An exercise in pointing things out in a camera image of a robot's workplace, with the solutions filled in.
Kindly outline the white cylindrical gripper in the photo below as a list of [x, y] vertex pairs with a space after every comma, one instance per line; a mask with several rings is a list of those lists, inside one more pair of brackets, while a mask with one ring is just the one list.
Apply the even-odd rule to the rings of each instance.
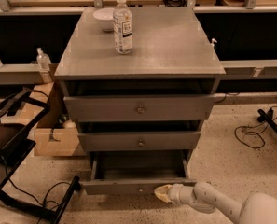
[[154, 189], [155, 196], [165, 203], [190, 204], [193, 188], [182, 184], [164, 185]]

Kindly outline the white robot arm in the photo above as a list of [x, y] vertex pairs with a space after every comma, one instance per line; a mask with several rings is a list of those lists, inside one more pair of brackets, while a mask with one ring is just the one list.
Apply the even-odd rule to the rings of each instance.
[[238, 203], [206, 182], [193, 187], [167, 184], [155, 188], [154, 193], [165, 203], [187, 204], [198, 212], [219, 210], [233, 224], [277, 224], [277, 199], [265, 193], [253, 193]]

